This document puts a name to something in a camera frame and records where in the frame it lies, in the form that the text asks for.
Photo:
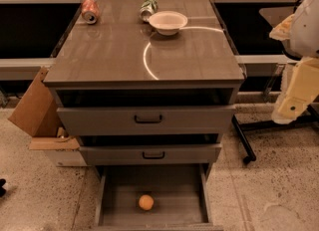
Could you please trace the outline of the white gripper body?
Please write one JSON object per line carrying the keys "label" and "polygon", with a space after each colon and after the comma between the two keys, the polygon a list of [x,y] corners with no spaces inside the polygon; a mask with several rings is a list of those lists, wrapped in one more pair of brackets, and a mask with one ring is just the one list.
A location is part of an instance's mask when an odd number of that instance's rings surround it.
{"label": "white gripper body", "polygon": [[319,0],[303,0],[291,23],[288,54],[319,57]]}

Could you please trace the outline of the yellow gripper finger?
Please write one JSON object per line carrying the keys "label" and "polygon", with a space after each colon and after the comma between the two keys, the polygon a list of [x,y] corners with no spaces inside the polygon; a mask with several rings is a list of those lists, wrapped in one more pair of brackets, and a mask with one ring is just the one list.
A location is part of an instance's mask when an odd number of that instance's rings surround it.
{"label": "yellow gripper finger", "polygon": [[291,25],[294,15],[291,14],[274,27],[269,33],[269,37],[274,40],[284,41],[290,38]]}
{"label": "yellow gripper finger", "polygon": [[282,74],[281,93],[271,118],[278,124],[289,124],[301,116],[319,96],[319,59],[303,57],[288,64]]}

